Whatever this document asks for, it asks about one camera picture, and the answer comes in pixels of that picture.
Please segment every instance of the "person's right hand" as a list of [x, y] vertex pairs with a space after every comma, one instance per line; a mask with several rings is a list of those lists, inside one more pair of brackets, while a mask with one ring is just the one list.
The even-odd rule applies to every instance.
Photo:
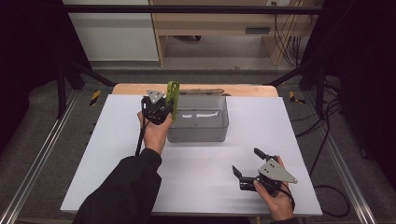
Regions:
[[153, 124], [149, 122], [148, 119], [145, 119], [146, 123], [142, 124], [142, 111], [137, 113], [137, 117], [140, 121], [140, 128], [142, 128], [142, 125], [146, 126], [145, 136], [143, 138], [145, 142], [145, 147], [150, 148], [161, 155], [161, 153], [163, 152], [163, 147], [165, 146], [166, 135], [168, 134], [168, 130], [173, 123], [172, 115], [169, 113], [166, 117], [166, 120], [160, 125]]
[[[280, 159], [280, 157], [277, 158], [279, 164], [282, 167], [284, 167], [283, 161]], [[274, 221], [282, 221], [294, 217], [293, 209], [291, 207], [291, 202], [288, 195], [278, 191], [276, 196], [273, 197], [268, 193], [265, 187], [262, 184], [260, 184], [257, 180], [255, 180], [253, 183], [257, 192], [267, 204]], [[281, 189], [285, 190], [286, 192], [289, 191], [284, 185], [281, 185]]]

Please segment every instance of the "black sleeve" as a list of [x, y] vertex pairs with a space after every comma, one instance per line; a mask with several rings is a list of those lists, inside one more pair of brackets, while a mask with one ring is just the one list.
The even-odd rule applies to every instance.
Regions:
[[271, 222], [271, 224], [299, 224], [299, 223], [300, 222], [298, 221], [297, 217], [293, 217], [282, 221]]
[[161, 156], [145, 148], [122, 159], [104, 183], [85, 199], [73, 224], [146, 223], [157, 199]]

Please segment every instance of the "gray plastic container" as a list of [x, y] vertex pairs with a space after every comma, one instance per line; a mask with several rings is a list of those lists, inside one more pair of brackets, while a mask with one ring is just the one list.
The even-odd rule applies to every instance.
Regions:
[[225, 96], [180, 95], [169, 142], [223, 142], [229, 121]]

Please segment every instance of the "white tabletop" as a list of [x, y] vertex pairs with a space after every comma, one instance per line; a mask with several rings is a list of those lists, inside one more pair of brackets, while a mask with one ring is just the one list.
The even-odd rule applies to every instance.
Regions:
[[[142, 96], [108, 95], [90, 143], [61, 210], [77, 212], [122, 158], [134, 155], [139, 135], [136, 113]], [[253, 148], [280, 155], [298, 179], [290, 184], [297, 216], [322, 215], [289, 116], [279, 97], [227, 97], [230, 126], [224, 142], [170, 143], [163, 150], [163, 179], [153, 214], [260, 216], [269, 214], [256, 192], [239, 189], [232, 165], [245, 176], [264, 164]]]

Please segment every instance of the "white cabinet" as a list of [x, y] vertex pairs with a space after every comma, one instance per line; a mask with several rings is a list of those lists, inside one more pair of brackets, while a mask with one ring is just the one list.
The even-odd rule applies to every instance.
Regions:
[[[66, 5], [148, 5], [147, 0], [64, 0]], [[92, 61], [158, 61], [150, 14], [69, 13]]]

